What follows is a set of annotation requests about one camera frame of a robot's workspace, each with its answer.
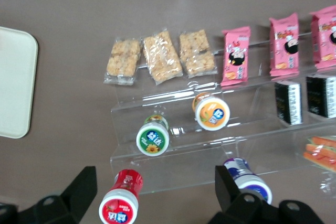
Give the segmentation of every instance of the container label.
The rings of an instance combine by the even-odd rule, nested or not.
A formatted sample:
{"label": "container label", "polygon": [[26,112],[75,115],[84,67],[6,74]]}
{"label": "container label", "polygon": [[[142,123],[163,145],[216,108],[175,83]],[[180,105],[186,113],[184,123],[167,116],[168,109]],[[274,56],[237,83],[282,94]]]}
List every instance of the container label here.
{"label": "container label", "polygon": [[133,218],[132,207],[122,199],[113,199],[105,203],[102,215],[108,223],[129,223]]}
{"label": "container label", "polygon": [[157,115],[157,114],[151,115],[148,118],[146,118],[143,124],[150,123],[150,122],[160,123],[167,130],[169,128],[167,120],[162,115]]}
{"label": "container label", "polygon": [[206,127],[218,127],[226,120],[227,114],[223,106],[217,102],[205,104],[200,111],[201,122]]}
{"label": "container label", "polygon": [[260,193],[262,195],[262,197],[265,199],[265,201],[267,202],[268,200],[268,194],[266,192],[265,189],[263,189],[261,186],[257,186],[257,185],[250,185],[247,186],[246,189],[250,189],[253,191],[257,191],[258,193]]}
{"label": "container label", "polygon": [[142,188],[143,180],[141,175],[132,169],[121,170],[114,179],[113,189],[125,189],[133,193],[138,198]]}
{"label": "container label", "polygon": [[244,175],[254,175],[246,160],[242,158],[230,158],[225,161],[224,165],[234,180]]}
{"label": "container label", "polygon": [[144,131],[140,136],[141,148],[150,154],[158,153],[165,145],[164,135],[157,130]]}

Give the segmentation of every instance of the sunflower label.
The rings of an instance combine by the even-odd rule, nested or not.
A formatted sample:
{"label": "sunflower label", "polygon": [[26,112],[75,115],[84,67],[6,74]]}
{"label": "sunflower label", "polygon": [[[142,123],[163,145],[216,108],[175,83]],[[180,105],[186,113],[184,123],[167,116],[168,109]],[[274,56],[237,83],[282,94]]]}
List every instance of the sunflower label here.
{"label": "sunflower label", "polygon": [[162,115],[146,118],[136,136],[139,150],[147,156],[158,156],[165,152],[169,145],[168,129],[167,120]]}
{"label": "sunflower label", "polygon": [[141,148],[150,154],[158,153],[165,145],[165,137],[160,131],[147,130],[141,135]]}

